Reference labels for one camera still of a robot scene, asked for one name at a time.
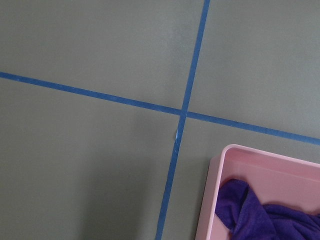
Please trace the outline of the pink plastic bin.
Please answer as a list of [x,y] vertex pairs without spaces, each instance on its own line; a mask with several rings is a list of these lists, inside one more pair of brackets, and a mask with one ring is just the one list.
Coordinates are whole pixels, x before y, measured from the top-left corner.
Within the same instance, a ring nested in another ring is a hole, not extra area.
[[230,179],[249,184],[262,204],[278,204],[310,215],[320,212],[317,163],[230,144],[209,163],[197,240],[228,240],[231,235],[215,215],[219,188]]

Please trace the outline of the purple cloth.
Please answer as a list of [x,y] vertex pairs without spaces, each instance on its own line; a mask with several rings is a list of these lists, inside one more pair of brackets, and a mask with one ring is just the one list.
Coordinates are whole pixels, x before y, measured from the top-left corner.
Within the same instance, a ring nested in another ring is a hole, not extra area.
[[250,185],[231,179],[218,191],[215,214],[232,240],[318,240],[320,216],[261,204]]

